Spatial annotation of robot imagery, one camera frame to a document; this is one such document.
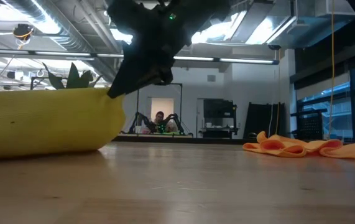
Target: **ceiling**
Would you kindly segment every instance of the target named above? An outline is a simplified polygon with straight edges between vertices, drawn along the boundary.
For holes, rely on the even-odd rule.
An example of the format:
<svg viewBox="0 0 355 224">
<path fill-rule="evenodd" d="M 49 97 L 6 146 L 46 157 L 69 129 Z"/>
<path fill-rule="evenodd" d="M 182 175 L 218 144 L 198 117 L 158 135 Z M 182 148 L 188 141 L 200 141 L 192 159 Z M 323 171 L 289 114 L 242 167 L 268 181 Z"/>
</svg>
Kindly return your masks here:
<svg viewBox="0 0 355 224">
<path fill-rule="evenodd" d="M 109 17 L 104 13 L 106 7 L 104 0 L 86 0 L 93 10 L 94 15 L 90 14 L 89 7 L 84 5 L 81 0 L 50 0 L 53 11 L 57 11 L 58 16 L 65 18 L 69 29 L 77 30 L 77 35 L 90 46 L 94 52 L 116 52 L 120 48 L 119 40 L 113 42 L 113 39 L 123 39 L 115 33 L 115 26 Z M 231 14 L 221 24 L 214 24 L 209 29 L 195 35 L 196 44 L 184 47 L 179 55 L 194 57 L 239 57 L 239 58 L 258 58 L 274 59 L 275 52 L 270 50 L 265 43 L 272 34 L 286 25 L 289 20 L 295 21 L 273 41 L 271 44 L 279 44 L 286 48 L 306 47 L 314 44 L 328 35 L 330 27 L 330 16 L 326 10 L 318 9 L 318 2 L 328 0 L 301 0 L 298 7 L 288 0 L 230 0 L 232 5 Z M 152 8 L 155 1 L 141 1 L 145 7 Z M 350 22 L 355 15 L 341 14 L 336 17 L 336 29 Z M 11 9 L 6 5 L 0 5 L 0 49 L 17 49 L 21 44 L 12 34 L 12 30 L 18 24 L 31 24 L 27 16 Z M 58 44 L 55 39 L 59 34 L 44 34 L 40 29 L 36 29 L 29 42 L 22 46 L 23 50 L 47 50 L 53 52 L 66 51 L 66 48 Z M 9 63 L 10 58 L 0 58 L 0 72 Z M 8 66 L 8 70 L 25 71 L 37 73 L 43 69 L 42 62 L 45 62 L 51 71 L 67 76 L 71 62 L 78 65 L 80 71 L 97 71 L 94 64 L 86 61 L 66 60 L 44 60 L 15 58 Z M 101 62 L 110 69 L 117 70 L 119 60 L 108 59 Z M 221 63 L 211 62 L 184 62 L 177 61 L 176 67 L 200 67 L 200 68 L 218 68 L 222 72 L 226 68 Z M 12 90 L 29 89 L 30 80 L 11 80 L 6 77 L 6 72 L 0 75 L 0 90 L 2 85 L 12 83 Z M 43 89 L 49 83 L 44 80 L 37 89 Z M 105 80 L 99 82 L 98 86 L 107 85 Z"/>
</svg>

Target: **green leaves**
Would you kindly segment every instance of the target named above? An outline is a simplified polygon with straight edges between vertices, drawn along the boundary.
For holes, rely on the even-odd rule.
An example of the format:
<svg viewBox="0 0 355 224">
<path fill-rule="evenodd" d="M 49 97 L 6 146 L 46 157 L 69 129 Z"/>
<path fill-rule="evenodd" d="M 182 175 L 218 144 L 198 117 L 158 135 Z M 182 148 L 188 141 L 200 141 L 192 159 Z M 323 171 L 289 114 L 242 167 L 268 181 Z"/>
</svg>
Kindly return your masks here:
<svg viewBox="0 0 355 224">
<path fill-rule="evenodd" d="M 53 73 L 51 73 L 48 70 L 46 64 L 43 63 L 43 65 L 48 73 L 48 78 L 49 78 L 52 86 L 56 90 L 64 89 L 65 87 L 62 83 L 62 78 L 56 77 Z M 85 71 L 81 76 L 79 76 L 79 71 L 78 71 L 76 65 L 74 63 L 72 63 L 70 73 L 68 75 L 67 89 L 94 87 L 100 78 L 101 77 L 99 77 L 95 82 L 90 83 L 91 81 L 93 81 L 93 76 L 91 75 L 91 71 L 90 70 Z"/>
<path fill-rule="evenodd" d="M 64 85 L 63 85 L 63 82 L 62 82 L 62 78 L 60 77 L 56 77 L 53 73 L 51 73 L 46 64 L 44 64 L 44 67 L 48 73 L 48 79 L 50 80 L 50 84 L 52 84 L 52 86 L 56 89 L 56 90 L 61 90 L 61 89 L 64 89 Z"/>
</svg>

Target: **table surface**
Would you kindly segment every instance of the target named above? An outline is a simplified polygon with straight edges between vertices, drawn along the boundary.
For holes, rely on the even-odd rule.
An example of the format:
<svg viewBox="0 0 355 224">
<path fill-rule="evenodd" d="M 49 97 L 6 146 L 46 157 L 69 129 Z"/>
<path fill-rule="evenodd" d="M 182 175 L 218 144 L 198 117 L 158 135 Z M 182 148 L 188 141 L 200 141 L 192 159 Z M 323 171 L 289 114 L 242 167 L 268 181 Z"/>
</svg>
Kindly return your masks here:
<svg viewBox="0 0 355 224">
<path fill-rule="evenodd" d="M 0 161 L 0 223 L 355 223 L 355 161 L 133 142 Z"/>
</svg>

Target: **orange cloth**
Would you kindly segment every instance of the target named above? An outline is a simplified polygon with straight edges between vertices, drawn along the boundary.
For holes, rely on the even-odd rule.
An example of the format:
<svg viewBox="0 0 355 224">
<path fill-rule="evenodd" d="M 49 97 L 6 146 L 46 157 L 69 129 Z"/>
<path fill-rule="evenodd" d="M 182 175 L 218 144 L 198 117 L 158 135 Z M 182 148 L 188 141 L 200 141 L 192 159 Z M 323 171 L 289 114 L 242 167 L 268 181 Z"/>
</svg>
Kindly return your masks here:
<svg viewBox="0 0 355 224">
<path fill-rule="evenodd" d="M 273 135 L 267 139 L 264 131 L 259 133 L 256 139 L 258 143 L 246 143 L 243 149 L 279 157 L 299 158 L 306 155 L 317 155 L 355 159 L 355 144 L 344 146 L 340 140 L 304 142 L 278 135 Z"/>
</svg>

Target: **orange towel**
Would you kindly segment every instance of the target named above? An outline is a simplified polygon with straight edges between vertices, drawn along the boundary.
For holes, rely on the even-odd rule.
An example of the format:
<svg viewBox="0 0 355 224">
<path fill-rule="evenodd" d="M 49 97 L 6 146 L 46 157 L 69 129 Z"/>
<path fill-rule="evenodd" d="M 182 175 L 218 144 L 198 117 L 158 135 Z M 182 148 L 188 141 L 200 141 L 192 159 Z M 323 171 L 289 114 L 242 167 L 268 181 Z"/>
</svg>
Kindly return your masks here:
<svg viewBox="0 0 355 224">
<path fill-rule="evenodd" d="M 355 144 L 343 145 L 340 140 L 304 142 L 297 139 L 273 135 L 270 138 L 262 131 L 257 135 L 258 143 L 246 143 L 246 151 L 270 154 L 279 157 L 299 158 L 306 155 L 340 159 L 355 159 Z"/>
</svg>

